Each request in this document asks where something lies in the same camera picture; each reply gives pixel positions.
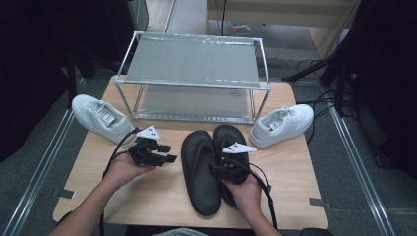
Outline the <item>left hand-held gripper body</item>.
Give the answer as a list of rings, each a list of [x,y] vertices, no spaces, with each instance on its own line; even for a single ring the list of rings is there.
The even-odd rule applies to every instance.
[[[165,163],[164,156],[156,154],[159,149],[158,140],[160,134],[154,126],[145,128],[136,134],[136,139],[128,147],[128,153],[137,165],[162,166]]]

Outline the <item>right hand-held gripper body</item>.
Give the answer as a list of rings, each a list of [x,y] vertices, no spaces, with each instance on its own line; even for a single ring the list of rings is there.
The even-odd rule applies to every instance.
[[[228,180],[235,184],[243,183],[251,174],[248,153],[257,149],[237,142],[218,144],[215,148],[217,151],[216,166],[224,168],[222,180]]]

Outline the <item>black slipper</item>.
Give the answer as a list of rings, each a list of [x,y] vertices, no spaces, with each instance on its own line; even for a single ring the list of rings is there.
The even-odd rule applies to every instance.
[[[230,125],[220,125],[218,126],[213,133],[213,145],[215,150],[215,164],[217,160],[217,151],[215,146],[218,144],[225,144],[226,142],[230,142],[234,144],[235,142],[245,145],[246,140],[243,134],[235,127]],[[235,201],[232,196],[232,193],[228,190],[228,188],[222,183],[222,179],[219,179],[220,186],[219,191],[222,195],[223,199],[230,205],[235,207]]]
[[[221,206],[221,195],[217,178],[210,169],[215,164],[211,135],[202,130],[190,133],[181,146],[181,160],[194,210],[202,216],[216,214]]]

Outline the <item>white sneaker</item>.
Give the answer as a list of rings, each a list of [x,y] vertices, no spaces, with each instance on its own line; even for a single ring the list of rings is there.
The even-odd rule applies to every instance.
[[[257,148],[267,148],[279,142],[303,135],[314,120],[313,108],[306,104],[284,106],[259,118],[249,138]]]
[[[119,144],[134,130],[129,118],[112,104],[90,95],[79,94],[72,100],[72,110],[77,121],[89,131],[96,132]]]

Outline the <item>metal shoe rack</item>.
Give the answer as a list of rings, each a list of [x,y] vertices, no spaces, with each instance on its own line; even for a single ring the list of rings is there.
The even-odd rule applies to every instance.
[[[253,124],[271,92],[260,38],[136,31],[114,78],[133,119]]]

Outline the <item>person's left hand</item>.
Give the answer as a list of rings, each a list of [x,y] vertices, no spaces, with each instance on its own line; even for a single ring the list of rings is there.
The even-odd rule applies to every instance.
[[[155,166],[136,165],[130,154],[121,153],[112,160],[102,183],[111,189],[118,190],[136,177],[155,169]]]

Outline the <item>person's right hand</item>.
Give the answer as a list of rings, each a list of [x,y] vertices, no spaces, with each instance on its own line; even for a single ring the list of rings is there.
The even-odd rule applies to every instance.
[[[253,176],[248,176],[242,184],[228,180],[222,183],[232,193],[235,204],[246,218],[261,215],[261,187]]]

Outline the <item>person's grey clothing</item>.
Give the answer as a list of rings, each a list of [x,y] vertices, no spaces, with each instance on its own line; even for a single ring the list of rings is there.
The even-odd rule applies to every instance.
[[[208,235],[205,233],[199,232],[197,230],[194,230],[194,229],[182,227],[182,228],[170,229],[168,231],[161,232],[161,233],[156,233],[156,234],[153,234],[152,236],[208,236]]]

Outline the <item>grey tape piece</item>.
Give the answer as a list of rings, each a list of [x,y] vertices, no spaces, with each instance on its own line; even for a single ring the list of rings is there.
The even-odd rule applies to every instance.
[[[56,198],[65,198],[72,199],[76,195],[75,191],[65,190],[65,189],[54,189],[52,191],[52,196]]]
[[[316,206],[316,207],[323,207],[324,210],[332,210],[332,205],[331,203],[326,203],[324,200],[322,199],[317,199],[317,198],[310,198],[309,199],[309,203],[311,206]]]

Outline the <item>black upright stand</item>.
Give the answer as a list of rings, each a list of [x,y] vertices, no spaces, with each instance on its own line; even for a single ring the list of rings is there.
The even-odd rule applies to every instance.
[[[69,47],[67,50],[67,79],[68,79],[68,105],[69,109],[72,108],[72,101],[77,95],[77,82],[76,82],[76,64],[74,61],[73,48]]]

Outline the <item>black tripod stand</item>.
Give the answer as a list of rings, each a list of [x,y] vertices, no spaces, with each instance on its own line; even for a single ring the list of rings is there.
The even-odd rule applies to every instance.
[[[320,84],[323,87],[329,87],[333,82],[336,82],[335,87],[335,110],[340,117],[348,117],[348,114],[344,111],[347,107],[347,101],[345,100],[347,80],[349,77],[348,64],[345,58],[346,49],[348,48],[349,40],[343,39],[332,51],[330,56],[319,62],[313,64],[307,69],[296,73],[295,75],[284,77],[284,82],[296,82],[313,74],[316,71],[325,68],[320,76]]]

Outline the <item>red book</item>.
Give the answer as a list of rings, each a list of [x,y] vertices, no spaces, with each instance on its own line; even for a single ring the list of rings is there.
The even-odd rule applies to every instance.
[[[245,35],[245,34],[249,34],[252,32],[251,28],[245,24],[245,23],[241,23],[241,22],[229,22],[229,24],[231,25],[233,31],[237,34],[237,35]]]

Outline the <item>black curtain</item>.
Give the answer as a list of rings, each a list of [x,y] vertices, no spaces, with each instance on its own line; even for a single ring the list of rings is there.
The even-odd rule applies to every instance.
[[[379,165],[417,179],[417,0],[362,0],[345,42],[349,84]]]
[[[20,149],[68,92],[67,50],[76,69],[118,70],[133,23],[129,0],[0,0],[0,162]]]

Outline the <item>wooden cabinet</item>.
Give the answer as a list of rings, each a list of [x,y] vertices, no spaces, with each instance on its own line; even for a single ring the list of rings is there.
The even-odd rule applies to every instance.
[[[320,58],[331,54],[337,39],[355,18],[361,0],[206,0],[209,21],[307,27]]]

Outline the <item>metal floor rail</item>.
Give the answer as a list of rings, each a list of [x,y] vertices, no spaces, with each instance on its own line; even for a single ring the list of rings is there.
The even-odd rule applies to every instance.
[[[74,120],[52,111],[24,145],[0,164],[0,236],[18,236]]]
[[[368,173],[368,170],[362,161],[362,156],[350,135],[344,119],[338,115],[334,108],[330,110],[330,114],[346,149],[358,183],[362,189],[370,212],[377,224],[381,236],[397,236],[387,214],[387,210]]]

